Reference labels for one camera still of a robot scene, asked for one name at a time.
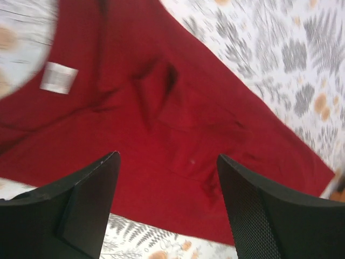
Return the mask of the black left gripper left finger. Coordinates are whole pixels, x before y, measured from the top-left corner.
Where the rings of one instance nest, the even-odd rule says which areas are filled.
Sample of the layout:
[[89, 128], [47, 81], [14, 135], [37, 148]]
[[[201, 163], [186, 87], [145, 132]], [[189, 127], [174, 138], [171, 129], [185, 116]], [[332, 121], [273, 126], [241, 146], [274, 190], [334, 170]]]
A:
[[120, 155], [1, 200], [1, 258], [99, 258]]

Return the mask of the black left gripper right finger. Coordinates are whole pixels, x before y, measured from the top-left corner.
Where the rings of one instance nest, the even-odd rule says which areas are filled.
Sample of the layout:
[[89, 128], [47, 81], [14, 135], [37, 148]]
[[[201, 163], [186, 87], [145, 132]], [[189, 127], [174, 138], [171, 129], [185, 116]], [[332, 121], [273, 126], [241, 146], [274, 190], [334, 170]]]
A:
[[238, 258], [344, 258], [344, 203], [310, 196], [228, 156], [217, 170]]

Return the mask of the dark red t-shirt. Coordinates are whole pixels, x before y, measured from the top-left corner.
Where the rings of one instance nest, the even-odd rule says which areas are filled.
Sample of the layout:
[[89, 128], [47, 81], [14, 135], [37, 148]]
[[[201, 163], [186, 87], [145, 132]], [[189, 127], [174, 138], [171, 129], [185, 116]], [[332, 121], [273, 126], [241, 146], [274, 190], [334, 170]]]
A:
[[68, 94], [43, 68], [1, 100], [1, 177], [43, 186], [121, 155], [112, 213], [233, 244], [216, 160], [226, 154], [320, 196], [324, 162], [159, 1], [59, 1], [48, 64], [78, 71]]

